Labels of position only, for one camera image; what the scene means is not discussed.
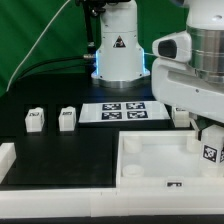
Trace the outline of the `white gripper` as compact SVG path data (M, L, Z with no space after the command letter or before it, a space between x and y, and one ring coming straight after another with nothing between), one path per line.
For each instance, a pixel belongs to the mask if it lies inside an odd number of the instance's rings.
M221 32L183 31L157 39L152 92L164 104L189 111L197 139L206 118L224 123L224 36Z

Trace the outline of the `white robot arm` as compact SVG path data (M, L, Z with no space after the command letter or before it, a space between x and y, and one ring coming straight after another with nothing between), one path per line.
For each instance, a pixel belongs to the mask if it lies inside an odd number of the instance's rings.
M224 125L224 0L170 0L189 9L186 29L155 40L145 68L135 0L75 0L99 17L101 45L92 81L110 88L151 79L155 99Z

